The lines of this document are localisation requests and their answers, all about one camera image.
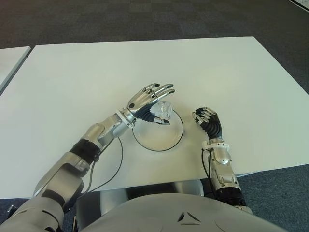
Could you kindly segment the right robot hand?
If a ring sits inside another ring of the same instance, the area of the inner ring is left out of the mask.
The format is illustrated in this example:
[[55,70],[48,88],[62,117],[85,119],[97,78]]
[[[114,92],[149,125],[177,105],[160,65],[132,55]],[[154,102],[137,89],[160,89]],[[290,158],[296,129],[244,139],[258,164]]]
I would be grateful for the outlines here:
[[192,113],[194,121],[205,131],[209,139],[222,139],[222,126],[217,113],[201,107]]

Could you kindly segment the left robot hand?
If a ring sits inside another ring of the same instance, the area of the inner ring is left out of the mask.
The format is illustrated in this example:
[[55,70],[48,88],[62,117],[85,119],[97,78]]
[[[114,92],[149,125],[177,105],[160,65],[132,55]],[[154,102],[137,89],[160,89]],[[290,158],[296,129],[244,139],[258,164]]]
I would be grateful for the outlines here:
[[169,121],[155,116],[151,108],[162,98],[175,92],[172,89],[173,84],[160,85],[158,83],[150,84],[136,93],[128,102],[127,109],[131,114],[146,122],[159,125],[170,125]]

